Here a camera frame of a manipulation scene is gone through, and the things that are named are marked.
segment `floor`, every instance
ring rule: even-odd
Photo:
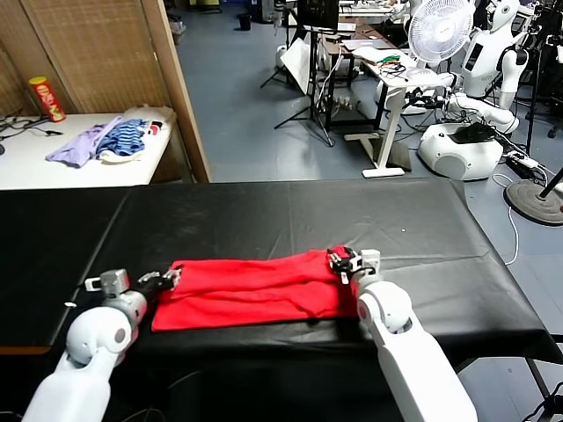
[[[311,123],[274,126],[307,105],[300,92],[272,82],[260,84],[273,72],[274,53],[284,42],[283,30],[252,23],[250,32],[236,31],[239,6],[226,4],[223,13],[180,11],[187,32],[178,46],[180,63],[204,147],[216,182],[361,178],[369,160],[359,144],[336,141],[327,148]],[[375,114],[375,83],[363,77],[353,84],[352,97],[363,111]],[[337,90],[336,94],[350,95]],[[522,118],[526,107],[518,111]],[[563,134],[546,137],[548,123],[534,127],[532,156],[553,171],[563,165]],[[523,120],[513,138],[525,142]],[[402,133],[411,130],[403,127]],[[419,137],[402,141],[415,148]],[[413,172],[406,177],[434,177],[411,151]],[[515,175],[506,167],[498,172]],[[465,184],[471,211],[505,260],[511,259],[515,235],[508,220],[502,190],[492,180]],[[563,262],[561,229],[537,226],[515,215],[520,235],[517,261],[509,266],[521,289],[552,333],[563,333]],[[563,368],[540,363],[548,387],[563,380]],[[483,422],[518,421],[540,402],[540,395],[522,359],[483,359],[460,375]]]

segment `blue striped cloth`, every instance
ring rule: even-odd
[[[113,151],[118,156],[132,156],[144,149],[141,139],[147,121],[142,119],[125,120],[116,125],[99,143],[96,156],[102,151]]]

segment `pringles can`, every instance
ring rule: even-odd
[[[37,98],[40,100],[45,113],[47,113],[51,121],[62,121],[66,118],[61,103],[53,93],[46,77],[32,77],[29,80],[29,84],[35,91]]]

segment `round base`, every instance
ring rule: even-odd
[[[522,217],[545,226],[563,226],[561,200],[549,192],[544,200],[539,194],[543,186],[523,180],[511,183],[504,190],[504,200]]]

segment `black tablecloth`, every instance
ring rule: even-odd
[[[0,193],[0,353],[53,344],[126,189]]]
[[[485,356],[561,361],[460,187],[441,179],[137,187],[89,275],[125,267],[137,277],[179,258],[279,258],[337,244],[376,248],[384,277],[409,293],[452,362]],[[149,322],[130,355],[372,356],[374,349],[352,320],[166,333],[150,332]]]

